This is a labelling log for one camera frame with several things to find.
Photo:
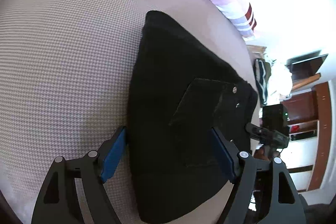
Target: clamp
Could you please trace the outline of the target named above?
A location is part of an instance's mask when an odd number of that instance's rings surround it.
[[[262,185],[260,208],[256,216],[259,224],[304,224],[303,206],[285,163],[278,157],[271,161],[258,160],[246,151],[239,151],[227,141],[218,128],[209,132],[217,161],[229,181],[234,184],[217,224],[243,224],[251,195],[256,185]]]
[[[57,156],[41,186],[32,224],[84,224],[75,178],[81,178],[95,224],[121,224],[103,184],[114,175],[126,147],[126,127],[120,127],[98,150],[82,158]]]

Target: red object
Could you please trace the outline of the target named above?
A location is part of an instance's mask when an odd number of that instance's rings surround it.
[[[291,133],[298,132],[300,130],[300,126],[292,126],[291,127]]]

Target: black monitor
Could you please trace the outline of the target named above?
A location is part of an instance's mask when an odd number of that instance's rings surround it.
[[[323,54],[291,63],[289,70],[292,73],[292,80],[301,80],[315,75],[327,56],[328,54]]]

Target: black cloth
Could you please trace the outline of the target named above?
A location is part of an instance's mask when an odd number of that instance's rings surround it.
[[[268,99],[268,80],[271,76],[271,65],[266,62],[263,58],[257,58],[254,60],[253,65],[255,83],[257,85],[260,106],[264,107],[267,105]]]
[[[244,126],[256,103],[256,92],[229,64],[168,15],[147,13],[127,113],[132,181],[143,221],[177,219],[223,187],[227,178],[207,131],[218,126],[238,149],[249,151]]]

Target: blue gripper pad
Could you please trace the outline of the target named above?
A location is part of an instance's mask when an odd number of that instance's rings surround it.
[[[236,179],[236,175],[234,173],[233,159],[231,158],[229,152],[227,151],[221,139],[218,137],[216,131],[213,128],[209,132],[209,137],[219,167],[221,168],[222,172],[227,176],[227,179],[231,183],[233,183]]]
[[[124,128],[112,145],[110,151],[103,161],[100,178],[105,183],[109,178],[113,177],[114,172],[121,160],[121,157],[126,148],[126,128]]]

